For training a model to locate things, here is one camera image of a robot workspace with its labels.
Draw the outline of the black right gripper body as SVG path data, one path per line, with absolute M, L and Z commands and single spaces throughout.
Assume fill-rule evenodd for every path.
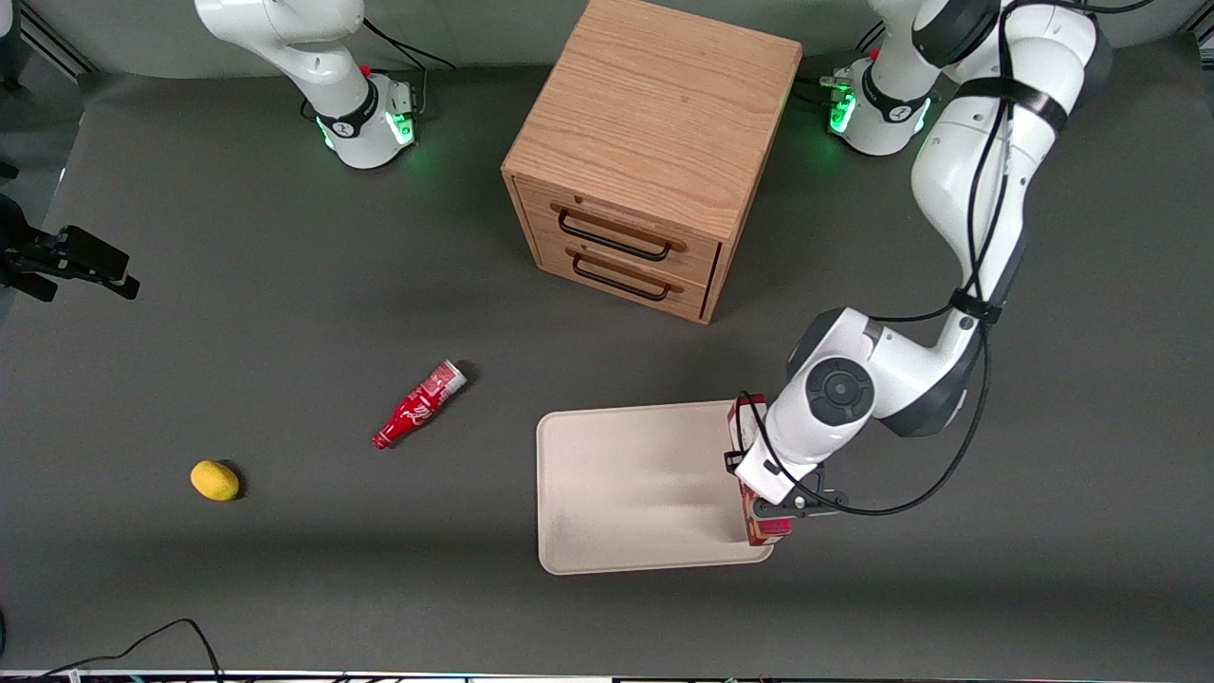
M 19 275 L 80 278 L 124 284 L 129 255 L 92 233 L 66 226 L 51 234 L 34 228 L 2 229 L 2 264 Z

